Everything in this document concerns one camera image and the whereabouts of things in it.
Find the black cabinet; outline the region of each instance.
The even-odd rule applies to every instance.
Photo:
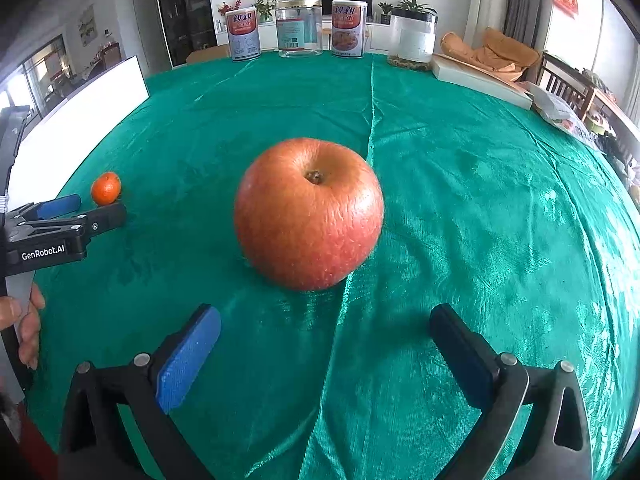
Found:
[[[209,0],[158,0],[162,28],[173,66],[194,50],[216,45]]]

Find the red apple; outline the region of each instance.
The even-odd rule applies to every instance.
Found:
[[[234,224],[261,273],[294,290],[319,290],[369,256],[383,213],[380,184],[361,156],[302,138],[276,144],[246,170]]]

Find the red and white can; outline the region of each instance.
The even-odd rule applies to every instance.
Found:
[[[366,2],[331,2],[331,53],[334,56],[362,57],[366,16]]]
[[[255,7],[230,10],[225,14],[231,59],[245,61],[260,56],[260,36]]]

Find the dining table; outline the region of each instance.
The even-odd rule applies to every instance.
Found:
[[[379,54],[269,52],[146,84],[149,99],[60,193],[90,209],[92,182],[114,171],[126,224],[35,277],[47,307],[28,411],[54,449],[78,363],[126,364],[208,303],[220,338],[170,416],[212,476],[432,480],[480,416],[428,331],[431,309],[449,303],[497,352],[574,364],[593,477],[607,478],[635,417],[640,216],[600,152],[532,110]],[[269,282],[234,232],[242,175],[294,137],[347,146],[383,192],[377,245],[327,290]],[[506,470],[528,414],[488,478]]]

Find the metal bolt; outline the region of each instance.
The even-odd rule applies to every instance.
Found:
[[[509,352],[500,354],[500,361],[502,361],[507,366],[515,366],[516,364],[518,364],[517,357],[513,354],[510,354]]]
[[[89,361],[82,361],[77,367],[76,372],[79,374],[85,374],[91,368],[91,363]]]
[[[574,364],[570,361],[560,361],[560,367],[568,374],[574,371]]]
[[[133,358],[133,364],[139,367],[147,366],[151,361],[151,356],[149,354],[138,354]]]

